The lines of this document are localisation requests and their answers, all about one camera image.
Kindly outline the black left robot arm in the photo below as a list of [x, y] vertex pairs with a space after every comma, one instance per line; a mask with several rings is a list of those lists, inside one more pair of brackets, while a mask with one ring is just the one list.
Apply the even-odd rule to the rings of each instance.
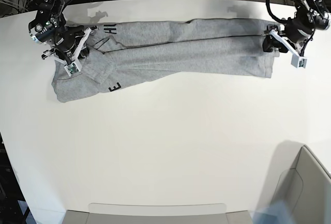
[[269, 16], [284, 25], [284, 34], [292, 44], [299, 44], [299, 55], [304, 56], [308, 42], [317, 30], [324, 31], [330, 26], [330, 11], [324, 0], [291, 0], [296, 8], [294, 18], [280, 19], [270, 8], [270, 0], [265, 0]]

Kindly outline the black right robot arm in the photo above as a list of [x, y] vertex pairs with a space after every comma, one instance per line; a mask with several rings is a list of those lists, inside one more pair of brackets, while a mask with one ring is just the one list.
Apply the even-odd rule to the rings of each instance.
[[83, 41], [85, 27], [69, 27], [64, 10], [75, 0], [28, 0], [28, 9], [35, 10], [35, 18], [28, 24], [31, 39], [50, 48], [43, 52], [41, 59], [51, 56], [60, 63], [70, 65], [86, 58], [88, 48]]

